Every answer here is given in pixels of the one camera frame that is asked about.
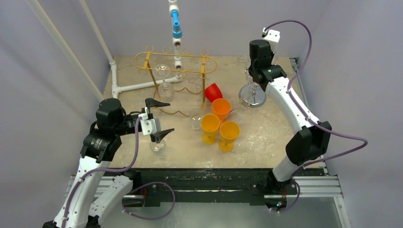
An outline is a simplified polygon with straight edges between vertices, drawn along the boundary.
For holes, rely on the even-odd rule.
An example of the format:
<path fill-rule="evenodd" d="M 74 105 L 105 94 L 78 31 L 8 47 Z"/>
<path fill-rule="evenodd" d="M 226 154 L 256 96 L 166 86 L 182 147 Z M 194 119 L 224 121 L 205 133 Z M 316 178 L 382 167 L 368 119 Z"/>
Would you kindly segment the clear champagne flute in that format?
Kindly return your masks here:
<path fill-rule="evenodd" d="M 240 56 L 239 61 L 244 64 L 244 73 L 247 84 L 239 91 L 240 103 L 244 107 L 256 107 L 256 90 L 253 85 L 253 79 L 249 75 L 250 59 L 247 56 Z"/>

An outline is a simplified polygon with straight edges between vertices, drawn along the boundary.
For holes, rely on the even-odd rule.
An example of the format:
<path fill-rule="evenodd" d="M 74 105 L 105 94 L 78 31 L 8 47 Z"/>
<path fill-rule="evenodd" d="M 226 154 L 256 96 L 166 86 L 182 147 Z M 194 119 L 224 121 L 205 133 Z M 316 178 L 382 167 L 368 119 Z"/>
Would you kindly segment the patterned clear goblet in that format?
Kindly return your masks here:
<path fill-rule="evenodd" d="M 190 111 L 189 119 L 191 128 L 193 130 L 198 131 L 201 129 L 201 120 L 203 116 L 204 112 L 199 108 L 195 108 Z"/>

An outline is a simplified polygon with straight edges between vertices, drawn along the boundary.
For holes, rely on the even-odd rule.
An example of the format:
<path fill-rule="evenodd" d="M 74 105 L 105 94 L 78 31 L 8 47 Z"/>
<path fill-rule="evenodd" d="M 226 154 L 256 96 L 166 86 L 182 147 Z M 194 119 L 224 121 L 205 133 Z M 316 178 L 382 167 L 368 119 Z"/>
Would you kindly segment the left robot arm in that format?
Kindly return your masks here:
<path fill-rule="evenodd" d="M 117 98 L 101 101 L 96 120 L 84 138 L 77 173 L 67 198 L 56 217 L 43 227 L 99 228 L 125 194 L 137 194 L 143 189 L 140 172 L 131 169 L 139 152 L 138 144 L 127 167 L 111 169 L 110 164 L 122 144 L 121 136 L 134 134 L 138 142 L 139 133 L 143 133 L 149 135 L 152 142 L 160 143 L 174 131 L 161 130 L 159 119 L 151 112 L 152 107 L 165 106 L 169 104 L 147 98 L 141 111 L 127 114 Z"/>

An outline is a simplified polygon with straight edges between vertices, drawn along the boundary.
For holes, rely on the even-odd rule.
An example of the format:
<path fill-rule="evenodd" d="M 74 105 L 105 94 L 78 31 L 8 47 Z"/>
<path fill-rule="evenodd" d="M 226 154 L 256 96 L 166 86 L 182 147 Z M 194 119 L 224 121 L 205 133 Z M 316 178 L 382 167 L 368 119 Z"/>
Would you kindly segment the round clear wine glass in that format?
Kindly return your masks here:
<path fill-rule="evenodd" d="M 170 75 L 169 67 L 164 64 L 157 65 L 153 70 L 153 74 L 156 79 L 162 81 L 158 86 L 158 94 L 161 101 L 164 103 L 172 102 L 174 100 L 174 87 L 167 81 L 167 78 Z"/>

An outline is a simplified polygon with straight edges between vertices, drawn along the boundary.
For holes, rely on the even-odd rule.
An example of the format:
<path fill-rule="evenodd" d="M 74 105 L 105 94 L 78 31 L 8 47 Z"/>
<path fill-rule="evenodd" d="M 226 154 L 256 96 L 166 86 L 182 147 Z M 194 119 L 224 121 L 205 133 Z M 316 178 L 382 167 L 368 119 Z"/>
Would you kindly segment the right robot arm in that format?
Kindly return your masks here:
<path fill-rule="evenodd" d="M 256 39 L 249 43 L 249 75 L 253 82 L 268 93 L 279 105 L 294 133 L 286 145 L 286 156 L 271 171 L 267 188 L 279 193 L 292 174 L 304 163 L 327 152 L 332 129 L 329 122 L 321 122 L 308 112 L 307 107 L 289 86 L 290 80 L 279 65 L 272 64 L 274 52 L 269 41 Z"/>

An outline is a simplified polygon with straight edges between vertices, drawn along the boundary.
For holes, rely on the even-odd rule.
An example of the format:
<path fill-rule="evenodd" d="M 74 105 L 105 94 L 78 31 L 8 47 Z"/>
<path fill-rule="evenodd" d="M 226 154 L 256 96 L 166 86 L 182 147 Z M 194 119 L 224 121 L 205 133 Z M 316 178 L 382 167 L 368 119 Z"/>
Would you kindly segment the red plastic goblet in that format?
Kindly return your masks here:
<path fill-rule="evenodd" d="M 222 92 L 216 83 L 213 83 L 204 89 L 206 98 L 213 103 L 217 99 L 223 98 Z"/>

